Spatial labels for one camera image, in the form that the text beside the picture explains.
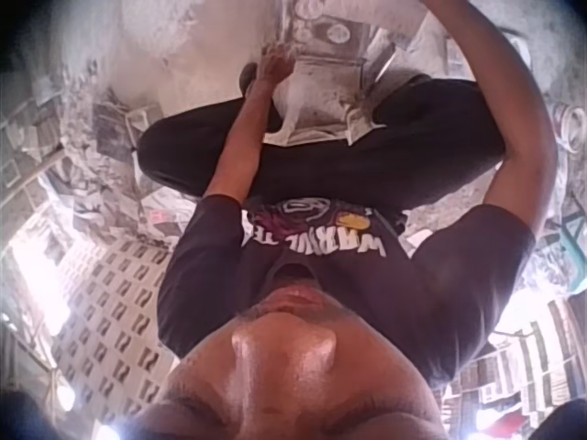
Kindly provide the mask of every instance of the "mouth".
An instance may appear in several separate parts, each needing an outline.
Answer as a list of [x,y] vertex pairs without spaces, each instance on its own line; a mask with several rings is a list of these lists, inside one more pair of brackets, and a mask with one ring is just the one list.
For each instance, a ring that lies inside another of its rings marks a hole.
[[322,308],[327,303],[326,297],[317,289],[303,284],[282,287],[272,292],[260,306],[266,310],[280,307]]

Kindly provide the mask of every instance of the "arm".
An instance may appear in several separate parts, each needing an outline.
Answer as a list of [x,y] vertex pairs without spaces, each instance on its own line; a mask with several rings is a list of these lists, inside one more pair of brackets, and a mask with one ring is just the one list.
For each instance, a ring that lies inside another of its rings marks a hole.
[[505,139],[504,165],[485,196],[537,235],[557,172],[557,148],[532,74],[501,32],[466,0],[422,0],[467,58]]
[[284,46],[269,49],[258,78],[228,133],[216,172],[204,194],[227,195],[242,204],[257,174],[273,92],[294,71],[294,59]]

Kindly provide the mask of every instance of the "leg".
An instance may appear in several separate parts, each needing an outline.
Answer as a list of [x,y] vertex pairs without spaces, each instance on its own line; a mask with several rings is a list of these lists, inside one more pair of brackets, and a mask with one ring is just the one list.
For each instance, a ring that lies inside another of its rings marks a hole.
[[259,182],[280,163],[291,184],[284,192],[288,197],[362,204],[393,221],[403,210],[457,191],[504,155],[504,140],[474,82],[406,85],[375,109],[373,119],[387,127],[352,147],[336,141],[266,148]]
[[[241,105],[210,105],[158,122],[140,140],[141,168],[157,182],[201,196]],[[344,140],[266,145],[251,198],[274,203],[326,197],[399,212],[457,191],[504,154],[501,134],[472,82],[405,86],[373,118],[387,127],[352,147]]]
[[154,181],[202,196],[243,100],[196,108],[156,122],[138,142],[138,164]]
[[[167,117],[151,126],[138,145],[138,163],[154,181],[196,197],[204,194],[243,99],[213,104]],[[271,110],[269,130],[282,120]],[[345,141],[308,144],[300,148],[265,145],[260,171],[250,192],[252,200],[274,203],[287,198],[315,196],[319,158],[337,158]]]
[[362,185],[382,209],[432,204],[497,164],[505,144],[474,82],[431,80],[405,86],[377,107],[375,130],[354,147]]

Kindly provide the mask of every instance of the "patterned wall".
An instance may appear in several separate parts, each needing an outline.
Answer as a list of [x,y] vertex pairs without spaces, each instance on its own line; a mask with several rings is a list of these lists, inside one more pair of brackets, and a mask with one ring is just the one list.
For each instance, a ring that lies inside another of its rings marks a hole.
[[169,257],[117,242],[72,289],[72,315],[52,353],[83,411],[104,424],[152,403],[176,361],[157,337],[157,293]]

